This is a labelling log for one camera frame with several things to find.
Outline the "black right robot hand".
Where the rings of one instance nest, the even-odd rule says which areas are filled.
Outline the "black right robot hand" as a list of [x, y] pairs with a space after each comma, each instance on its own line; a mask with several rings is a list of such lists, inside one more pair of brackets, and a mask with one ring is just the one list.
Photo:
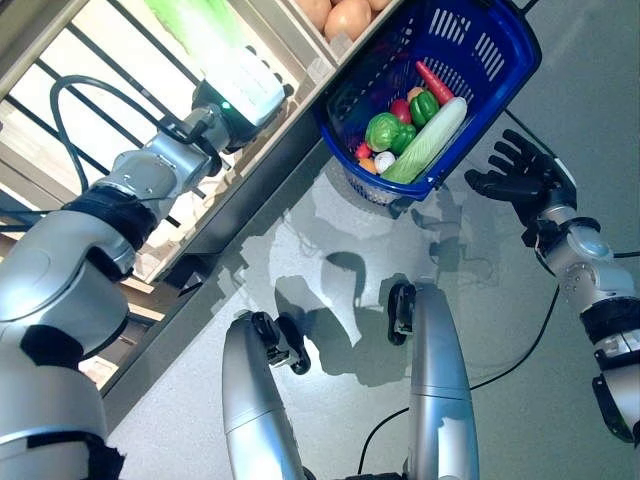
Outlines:
[[488, 159], [489, 171], [470, 169], [464, 178], [476, 193], [511, 203], [523, 226], [547, 209], [577, 208], [575, 181], [559, 159], [511, 129], [503, 131], [494, 150]]

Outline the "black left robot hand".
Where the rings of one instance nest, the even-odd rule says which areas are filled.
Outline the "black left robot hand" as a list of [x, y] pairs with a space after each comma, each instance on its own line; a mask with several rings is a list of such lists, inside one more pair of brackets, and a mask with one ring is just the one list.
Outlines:
[[294, 88], [249, 45], [215, 54], [192, 95], [192, 108], [219, 112], [233, 153], [253, 142], [275, 120]]

